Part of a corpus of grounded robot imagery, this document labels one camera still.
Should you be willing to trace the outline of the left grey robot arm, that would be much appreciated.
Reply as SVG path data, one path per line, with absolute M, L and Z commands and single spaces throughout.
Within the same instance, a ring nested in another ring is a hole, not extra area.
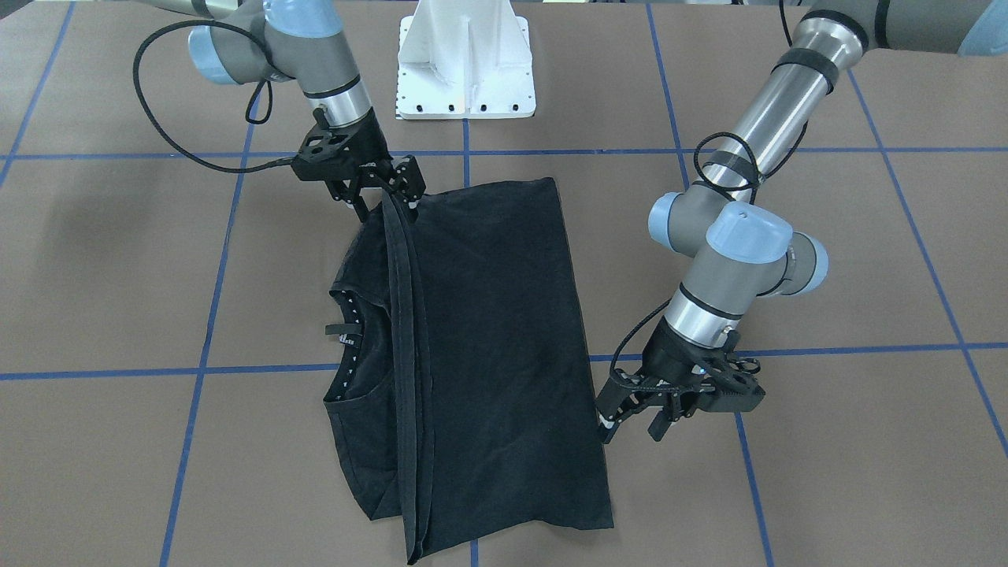
M 648 432 L 659 441 L 673 424 L 707 413 L 744 413 L 765 398 L 760 365 L 736 353 L 740 321 L 760 297 L 810 293 L 828 275 L 817 240 L 757 206 L 758 190 L 803 139 L 817 105 L 843 72 L 876 48 L 915 53 L 1001 55 L 1004 1 L 814 1 L 765 86 L 721 145 L 703 157 L 685 191 L 659 198 L 651 238 L 691 259 L 673 296 L 652 314 L 656 326 L 640 370 L 610 366 L 595 399 L 598 435 L 656 408 Z

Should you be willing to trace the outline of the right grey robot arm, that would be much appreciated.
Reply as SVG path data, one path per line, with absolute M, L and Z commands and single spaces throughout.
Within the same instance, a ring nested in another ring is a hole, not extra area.
M 289 166 L 302 182 L 322 182 L 338 202 L 362 221 L 369 208 L 364 189 L 385 191 L 401 215 L 417 218 L 426 189 L 417 159 L 395 159 L 355 56 L 343 21 L 331 1 L 157 1 L 159 9 L 187 20 L 151 33 L 134 55 L 131 75 L 138 101 L 161 137 L 165 129 L 142 92 L 142 56 L 158 37 L 188 29 L 192 64 L 219 85 L 252 83 L 270 92 L 274 83 L 296 82 L 312 110 L 314 126 L 293 157 L 266 162 Z

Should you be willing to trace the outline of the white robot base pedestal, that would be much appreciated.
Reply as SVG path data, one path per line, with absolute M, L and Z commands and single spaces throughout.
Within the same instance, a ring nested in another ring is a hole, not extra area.
M 421 1 L 398 26 L 396 115 L 501 120 L 536 112 L 527 19 L 509 1 Z

